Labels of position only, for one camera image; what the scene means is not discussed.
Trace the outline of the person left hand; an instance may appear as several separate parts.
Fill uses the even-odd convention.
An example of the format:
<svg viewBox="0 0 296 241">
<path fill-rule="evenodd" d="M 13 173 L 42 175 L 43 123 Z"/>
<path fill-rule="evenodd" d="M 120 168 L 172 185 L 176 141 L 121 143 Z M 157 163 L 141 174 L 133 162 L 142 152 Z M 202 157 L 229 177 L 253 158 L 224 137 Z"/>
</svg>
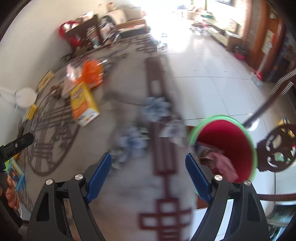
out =
<svg viewBox="0 0 296 241">
<path fill-rule="evenodd" d="M 16 189 L 14 187 L 13 180 L 9 175 L 7 176 L 6 182 L 8 185 L 7 190 L 5 192 L 3 192 L 3 189 L 1 187 L 0 196 L 5 195 L 5 197 L 8 201 L 9 207 L 13 208 L 14 210 L 18 210 L 20 207 L 18 194 L 17 194 Z"/>
</svg>

